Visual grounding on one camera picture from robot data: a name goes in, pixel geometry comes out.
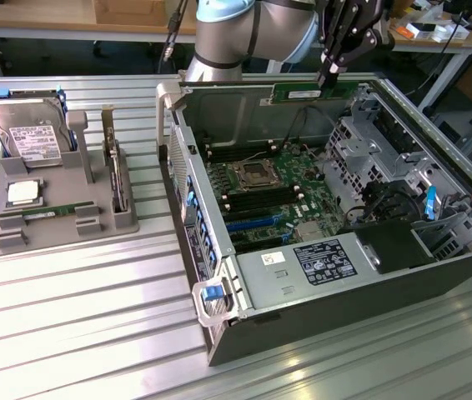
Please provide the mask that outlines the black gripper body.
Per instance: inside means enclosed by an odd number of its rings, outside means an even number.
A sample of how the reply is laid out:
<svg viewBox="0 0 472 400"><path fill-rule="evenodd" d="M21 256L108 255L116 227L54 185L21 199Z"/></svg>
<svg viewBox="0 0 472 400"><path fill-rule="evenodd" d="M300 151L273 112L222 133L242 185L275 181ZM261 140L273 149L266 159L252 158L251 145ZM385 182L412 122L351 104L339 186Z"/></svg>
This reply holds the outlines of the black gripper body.
<svg viewBox="0 0 472 400"><path fill-rule="evenodd" d="M319 28L326 52L350 52L365 32L392 8L392 1L343 0L319 2Z"/></svg>

